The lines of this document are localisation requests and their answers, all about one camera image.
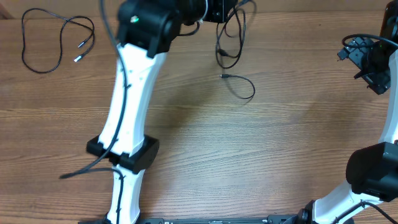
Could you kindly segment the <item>black cable silver plugs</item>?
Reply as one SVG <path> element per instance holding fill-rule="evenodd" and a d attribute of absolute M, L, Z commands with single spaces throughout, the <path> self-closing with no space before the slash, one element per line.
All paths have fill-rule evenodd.
<path fill-rule="evenodd" d="M 32 68 L 31 66 L 29 66 L 28 63 L 25 60 L 25 52 L 26 52 L 26 49 L 27 49 L 26 38 L 25 38 L 25 16 L 29 12 L 32 12 L 32 11 L 41 11 L 41 12 L 47 13 L 47 14 L 53 16 L 53 17 L 56 17 L 57 19 L 63 20 L 63 24 L 62 24 L 62 26 L 60 28 L 60 33 L 59 33 L 59 38 L 58 38 L 59 39 L 59 50 L 60 50 L 59 58 L 58 58 L 57 64 L 53 68 L 51 68 L 49 70 L 45 70 L 45 71 L 36 70 L 36 69 Z M 80 22 L 75 22 L 75 19 L 87 20 L 91 25 L 87 26 L 87 25 L 84 25 L 84 24 L 82 24 Z M 30 9 L 27 9 L 26 11 L 23 12 L 23 14 L 21 16 L 21 32 L 22 32 L 21 60 L 22 60 L 22 63 L 25 65 L 25 67 L 28 70 L 30 70 L 31 72 L 37 73 L 37 74 L 46 74 L 46 73 L 51 73 L 51 72 L 55 71 L 60 66 L 60 64 L 62 62 L 62 58 L 63 58 L 63 31 L 64 31 L 65 27 L 67 26 L 67 24 L 74 24 L 76 26 L 80 26 L 80 27 L 88 30 L 89 33 L 90 33 L 89 36 L 87 38 L 85 38 L 83 41 L 81 41 L 80 44 L 78 45 L 78 48 L 80 49 L 83 46 L 85 46 L 87 44 L 87 42 L 91 41 L 90 46 L 83 53 L 78 55 L 73 60 L 74 62 L 79 62 L 85 56 L 87 56 L 93 50 L 93 48 L 95 46 L 95 40 L 96 40 L 96 38 L 95 38 L 95 25 L 94 25 L 94 22 L 89 17 L 86 17 L 86 16 L 72 16 L 72 17 L 66 18 L 66 17 L 63 17 L 63 16 L 61 16 L 59 14 L 56 14 L 54 12 L 50 12 L 50 11 L 48 11 L 46 9 L 42 9 L 42 8 L 38 8 L 38 7 L 33 7 L 33 8 L 30 8 Z"/>

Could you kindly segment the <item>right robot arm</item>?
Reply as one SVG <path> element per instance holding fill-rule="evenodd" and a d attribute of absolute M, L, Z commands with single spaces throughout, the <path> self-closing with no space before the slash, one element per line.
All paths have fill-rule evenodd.
<path fill-rule="evenodd" d="M 342 44 L 338 56 L 359 68 L 354 77 L 378 95 L 390 92 L 385 125 L 377 144 L 352 153 L 342 184 L 309 202 L 286 223 L 353 223 L 353 217 L 368 207 L 396 222 L 379 204 L 397 198 L 397 1 L 386 5 L 379 35 L 351 34 Z"/>

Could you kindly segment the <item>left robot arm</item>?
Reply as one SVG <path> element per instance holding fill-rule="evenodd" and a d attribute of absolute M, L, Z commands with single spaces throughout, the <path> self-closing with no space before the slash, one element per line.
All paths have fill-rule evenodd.
<path fill-rule="evenodd" d="M 182 25 L 224 23 L 237 1 L 125 1 L 119 28 L 110 37 L 118 56 L 108 118 L 86 150 L 108 158 L 114 174 L 111 208 L 99 223 L 137 223 L 144 172 L 153 163 L 159 141 L 144 133 L 155 81 Z"/>

